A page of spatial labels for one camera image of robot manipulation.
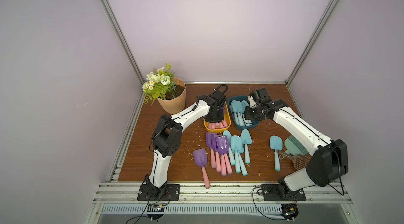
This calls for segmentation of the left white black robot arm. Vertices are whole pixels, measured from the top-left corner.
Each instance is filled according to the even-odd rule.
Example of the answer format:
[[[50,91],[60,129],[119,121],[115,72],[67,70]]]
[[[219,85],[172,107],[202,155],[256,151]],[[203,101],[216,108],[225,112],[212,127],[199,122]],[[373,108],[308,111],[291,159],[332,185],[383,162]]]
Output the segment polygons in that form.
[[[168,168],[171,157],[181,145],[183,131],[203,118],[206,122],[217,124],[224,120],[228,85],[221,84],[209,95],[199,95],[195,103],[173,115],[162,115],[152,136],[154,161],[150,175],[145,177],[148,190],[157,195],[164,191],[168,182]]]

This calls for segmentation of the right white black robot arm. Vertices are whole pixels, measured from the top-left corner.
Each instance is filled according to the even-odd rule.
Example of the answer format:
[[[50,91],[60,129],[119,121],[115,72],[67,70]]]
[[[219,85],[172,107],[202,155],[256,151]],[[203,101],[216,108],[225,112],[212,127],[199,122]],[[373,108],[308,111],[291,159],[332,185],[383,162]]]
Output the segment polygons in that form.
[[[270,119],[276,122],[294,136],[311,155],[305,168],[278,181],[280,189],[285,193],[314,185],[325,187],[348,173],[348,147],[344,141],[333,140],[314,129],[287,103],[280,99],[271,99],[265,88],[251,92],[248,101],[250,106],[245,109],[245,119]]]

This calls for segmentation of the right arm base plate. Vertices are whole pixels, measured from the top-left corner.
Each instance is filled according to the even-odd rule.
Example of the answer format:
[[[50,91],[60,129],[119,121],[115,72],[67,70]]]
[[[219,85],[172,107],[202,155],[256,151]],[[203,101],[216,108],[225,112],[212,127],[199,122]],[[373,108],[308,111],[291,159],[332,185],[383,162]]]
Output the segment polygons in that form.
[[[262,184],[261,190],[264,201],[306,201],[306,195],[302,189],[290,191],[280,184]]]

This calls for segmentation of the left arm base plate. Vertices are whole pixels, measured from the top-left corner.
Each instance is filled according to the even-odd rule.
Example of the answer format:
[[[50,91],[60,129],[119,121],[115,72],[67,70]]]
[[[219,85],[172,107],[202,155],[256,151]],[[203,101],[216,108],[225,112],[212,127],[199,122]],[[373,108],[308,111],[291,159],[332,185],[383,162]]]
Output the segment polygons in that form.
[[[179,201],[180,184],[165,184],[160,188],[153,184],[141,185],[138,191],[138,201]]]

